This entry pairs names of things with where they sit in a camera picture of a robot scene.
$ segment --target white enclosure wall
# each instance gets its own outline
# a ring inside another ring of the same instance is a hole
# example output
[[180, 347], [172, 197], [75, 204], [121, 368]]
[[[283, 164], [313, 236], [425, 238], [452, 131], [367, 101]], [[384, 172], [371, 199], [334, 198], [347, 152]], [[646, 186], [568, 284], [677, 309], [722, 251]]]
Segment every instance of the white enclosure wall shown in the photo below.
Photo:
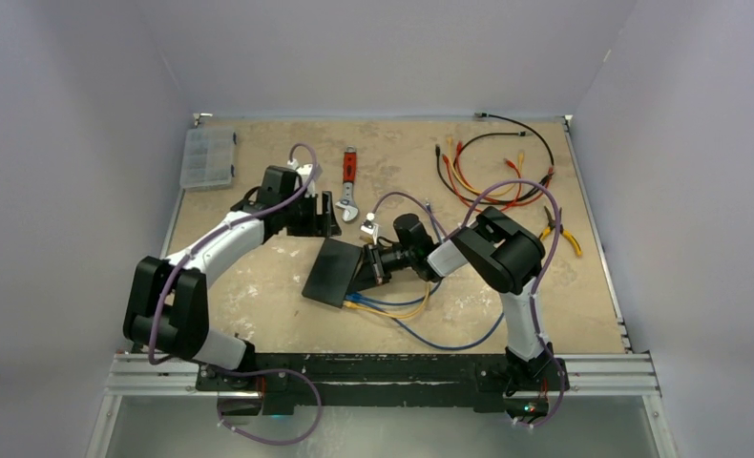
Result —
[[636, 0], [138, 0], [189, 108], [573, 113]]
[[683, 456], [754, 456], [754, 1], [641, 1], [574, 117]]
[[133, 1], [0, 0], [0, 456], [82, 456], [189, 112]]

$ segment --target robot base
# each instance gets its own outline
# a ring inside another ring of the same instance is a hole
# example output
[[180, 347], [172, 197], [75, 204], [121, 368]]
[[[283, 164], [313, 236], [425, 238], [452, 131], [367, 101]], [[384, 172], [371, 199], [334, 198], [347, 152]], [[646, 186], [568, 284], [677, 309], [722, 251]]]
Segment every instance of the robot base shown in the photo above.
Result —
[[[548, 343], [549, 351], [553, 352], [552, 344]], [[536, 358], [524, 361], [517, 358], [509, 349], [506, 350], [507, 373], [509, 383], [504, 390], [504, 405], [512, 418], [544, 417], [549, 412], [549, 398], [540, 395], [544, 391], [559, 390], [559, 372], [565, 374], [565, 386], [570, 388], [568, 373], [565, 369], [565, 361], [556, 358], [557, 367], [548, 353], [543, 351]], [[532, 396], [521, 395], [522, 393], [536, 393]]]
[[[478, 413], [511, 410], [510, 414], [521, 416], [516, 412], [524, 412], [525, 405], [537, 401], [543, 380], [535, 377], [530, 380], [536, 386], [532, 391], [518, 389], [512, 398], [507, 397], [513, 378], [509, 360], [502, 354], [258, 353], [256, 364], [259, 369], [302, 372], [318, 387], [325, 406], [471, 407]], [[551, 391], [559, 387], [553, 366], [546, 364], [537, 375], [546, 378]], [[262, 414], [289, 415], [295, 406], [315, 405], [312, 392], [301, 380], [279, 374], [264, 379]], [[201, 371], [195, 388], [219, 391], [221, 396], [223, 391], [240, 391], [242, 384]], [[514, 378], [515, 387], [529, 384]]]

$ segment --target red wire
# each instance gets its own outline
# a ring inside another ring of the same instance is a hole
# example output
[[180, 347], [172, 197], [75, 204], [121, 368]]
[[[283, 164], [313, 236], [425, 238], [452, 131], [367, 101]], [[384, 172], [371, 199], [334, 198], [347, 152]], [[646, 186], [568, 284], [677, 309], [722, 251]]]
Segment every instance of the red wire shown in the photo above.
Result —
[[[456, 148], [456, 157], [455, 157], [455, 160], [458, 160], [458, 155], [460, 154], [460, 152], [461, 152], [461, 142], [459, 142], [459, 146]], [[458, 196], [459, 200], [461, 200], [461, 203], [463, 203], [467, 207], [470, 207], [470, 203], [458, 192], [458, 187], [456, 186], [455, 180], [452, 177], [452, 170], [450, 169], [450, 167], [451, 167], [450, 166], [450, 160], [448, 159], [447, 156], [442, 156], [442, 158], [445, 161], [445, 169], [448, 171], [448, 179], [450, 180], [450, 186], [452, 186], [453, 192]], [[520, 170], [517, 168], [516, 165], [514, 165], [514, 162], [506, 159], [506, 163], [507, 163], [508, 166], [512, 167], [512, 169], [514, 170], [514, 173], [517, 175], [518, 178], [523, 178], [523, 176], [520, 175]], [[461, 176], [461, 178], [464, 179], [465, 183], [470, 184], [467, 181], [467, 179], [464, 178], [463, 175]], [[505, 212], [505, 211], [509, 210], [512, 207], [522, 206], [522, 205], [526, 205], [526, 204], [530, 203], [530, 202], [525, 202], [525, 203], [522, 203], [522, 204], [517, 203], [517, 200], [520, 198], [520, 192], [522, 190], [523, 190], [523, 186], [521, 186], [520, 184], [518, 184], [517, 185], [517, 194], [512, 199], [512, 202], [508, 203], [506, 206], [504, 206], [503, 208], [501, 208], [502, 212]], [[489, 200], [491, 202], [497, 202], [497, 200], [495, 200], [493, 198], [485, 198], [485, 199]]]
[[[454, 169], [454, 170], [456, 170], [456, 171], [458, 171], [458, 174], [459, 174], [459, 175], [461, 175], [461, 179], [463, 179], [465, 183], [467, 183], [467, 184], [469, 184], [470, 186], [472, 186], [472, 185], [470, 184], [470, 182], [469, 182], [469, 181], [467, 181], [467, 177], [465, 177], [465, 176], [464, 176], [464, 173], [463, 173], [463, 172], [461, 171], [461, 165], [460, 165], [460, 164], [459, 164], [459, 162], [458, 162], [458, 159], [459, 159], [459, 157], [461, 156], [461, 151], [462, 151], [462, 149], [463, 149], [463, 145], [462, 145], [462, 144], [461, 144], [461, 142], [459, 141], [459, 142], [458, 142], [458, 144], [457, 144], [457, 145], [456, 145], [456, 147], [455, 147], [455, 158], [453, 159], [453, 169]], [[513, 168], [515, 169], [515, 171], [517, 172], [517, 177], [518, 177], [518, 178], [522, 178], [522, 176], [520, 175], [520, 171], [519, 171], [519, 170], [517, 170], [517, 167], [514, 167], [514, 166], [512, 165], [512, 164], [513, 164], [513, 162], [511, 162], [511, 161], [510, 161], [510, 160], [508, 160], [508, 159], [506, 160], [506, 162], [507, 162], [507, 165], [509, 165], [510, 167], [513, 167]], [[544, 186], [545, 186], [546, 188], [548, 188], [548, 187], [549, 187], [549, 184], [551, 184], [551, 182], [552, 182], [552, 179], [551, 179], [551, 177], [552, 177], [553, 175], [554, 175], [554, 167], [549, 167], [549, 172], [548, 172], [548, 176], [549, 176], [549, 179], [548, 179], [548, 180], [546, 180], [546, 182], [545, 182], [545, 184], [544, 184]], [[539, 198], [541, 198], [541, 197], [543, 196], [543, 193], [539, 193], [539, 194], [537, 194], [537, 197], [533, 198], [532, 200], [527, 200], [527, 201], [525, 201], [525, 202], [522, 202], [522, 203], [521, 203], [521, 202], [518, 202], [518, 201], [517, 201], [517, 198], [519, 198], [519, 197], [520, 197], [520, 189], [521, 189], [521, 188], [522, 188], [522, 186], [518, 186], [518, 187], [517, 187], [517, 191], [518, 191], [518, 193], [517, 193], [517, 197], [515, 197], [515, 198], [514, 198], [514, 199], [512, 200], [512, 202], [510, 202], [510, 203], [506, 204], [506, 205], [505, 205], [505, 206], [504, 206], [504, 207], [503, 207], [503, 208], [501, 209], [501, 211], [502, 211], [502, 212], [505, 212], [505, 211], [509, 210], [509, 209], [510, 209], [510, 208], [512, 208], [512, 207], [523, 207], [523, 206], [525, 206], [525, 205], [529, 205], [529, 204], [531, 204], [531, 203], [534, 203], [535, 201], [537, 201], [537, 200], [538, 200]], [[492, 203], [498, 203], [498, 201], [497, 201], [497, 200], [495, 200], [494, 198], [489, 198], [489, 197], [487, 197], [487, 198], [485, 198], [485, 199], [486, 199], [486, 200], [487, 200], [488, 202], [492, 202]]]

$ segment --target pliers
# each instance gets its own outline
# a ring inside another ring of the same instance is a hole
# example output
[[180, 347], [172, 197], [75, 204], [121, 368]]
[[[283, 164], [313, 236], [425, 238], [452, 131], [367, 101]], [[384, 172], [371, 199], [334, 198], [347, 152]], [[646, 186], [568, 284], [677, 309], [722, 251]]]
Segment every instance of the pliers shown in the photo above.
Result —
[[[549, 211], [548, 207], [543, 207], [543, 210], [546, 211], [546, 216], [549, 218], [549, 225], [546, 226], [545, 229], [543, 229], [543, 232], [540, 233], [540, 240], [546, 239], [549, 234], [552, 233], [552, 231], [556, 228], [556, 221], [554, 220], [554, 217], [552, 217], [552, 212]], [[562, 208], [559, 209], [559, 215], [562, 217]], [[576, 241], [574, 236], [571, 234], [571, 232], [567, 231], [565, 229], [565, 226], [562, 224], [559, 225], [559, 233], [564, 237], [569, 243], [571, 243], [571, 246], [574, 247], [574, 252], [576, 253], [576, 256], [579, 258], [582, 256], [582, 248], [579, 246], [579, 242]]]

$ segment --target red-handled adjustable wrench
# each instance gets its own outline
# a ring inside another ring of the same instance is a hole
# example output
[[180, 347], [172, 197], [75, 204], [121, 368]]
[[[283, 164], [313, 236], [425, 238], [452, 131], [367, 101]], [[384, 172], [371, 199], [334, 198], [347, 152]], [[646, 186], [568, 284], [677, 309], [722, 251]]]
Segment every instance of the red-handled adjustable wrench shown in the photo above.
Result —
[[354, 176], [357, 171], [357, 149], [347, 146], [344, 151], [344, 192], [341, 199], [335, 203], [344, 209], [344, 222], [352, 222], [357, 218], [357, 205], [354, 203]]

